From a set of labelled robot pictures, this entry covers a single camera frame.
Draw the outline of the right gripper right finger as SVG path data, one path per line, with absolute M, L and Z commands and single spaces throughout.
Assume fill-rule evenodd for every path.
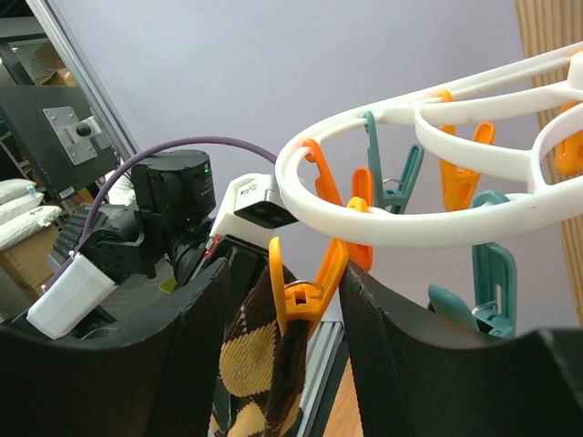
M 350 264 L 339 288 L 367 436 L 579 436 L 582 332 L 469 330 Z

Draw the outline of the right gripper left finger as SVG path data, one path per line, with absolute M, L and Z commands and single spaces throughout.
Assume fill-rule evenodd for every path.
M 192 282 L 84 339 L 1 328 L 4 436 L 204 436 L 230 269 Z

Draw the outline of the yellow-orange clothes peg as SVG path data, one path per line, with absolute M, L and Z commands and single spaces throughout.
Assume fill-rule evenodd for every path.
M 357 243 L 332 239 L 314 280 L 287 283 L 283 276 L 280 239 L 269 243 L 269 271 L 273 301 L 280 333 L 296 320 L 309 323 L 309 335 L 327 311 L 349 261 L 368 271 L 373 265 L 373 248 Z

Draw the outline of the dark brown argyle sock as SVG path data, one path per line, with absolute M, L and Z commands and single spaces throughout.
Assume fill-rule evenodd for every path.
M 295 425 L 306 377 L 310 327 L 290 322 L 281 332 L 264 269 L 238 309 L 221 345 L 218 382 L 230 396 L 230 421 L 211 414 L 215 436 L 284 436 Z

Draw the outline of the white round clip hanger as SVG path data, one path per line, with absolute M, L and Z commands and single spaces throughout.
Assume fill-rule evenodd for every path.
M 489 90 L 568 66 L 567 79 L 497 97 L 470 100 Z M 561 114 L 537 135 L 529 149 L 490 146 L 491 123 L 545 109 Z M 386 188 L 377 128 L 413 125 L 419 145 L 410 148 L 398 185 Z M 454 125 L 478 124 L 473 140 L 455 135 Z M 359 127 L 369 140 L 373 205 L 367 212 L 315 197 L 301 183 L 298 168 L 310 152 L 302 143 L 320 143 Z M 329 236 L 366 246 L 442 248 L 503 239 L 582 215 L 582 175 L 549 185 L 540 161 L 559 146 L 558 168 L 582 169 L 582 42 L 438 86 L 353 108 L 306 128 L 282 149 L 275 176 L 285 207 L 305 225 Z M 442 164 L 441 188 L 449 211 L 405 215 L 425 151 Z M 481 174 L 527 184 L 526 193 L 484 193 L 494 206 L 468 208 Z

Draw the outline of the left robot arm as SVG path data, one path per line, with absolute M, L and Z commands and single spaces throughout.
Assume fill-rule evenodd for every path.
M 201 150 L 158 152 L 130 170 L 136 192 L 126 206 L 87 214 L 77 249 L 16 327 L 42 340 L 82 338 L 118 321 L 107 299 L 133 276 L 157 276 L 168 259 L 178 287 L 214 260 L 229 262 L 236 307 L 255 285 L 267 252 L 233 232 L 213 233 L 218 219 L 210 156 Z

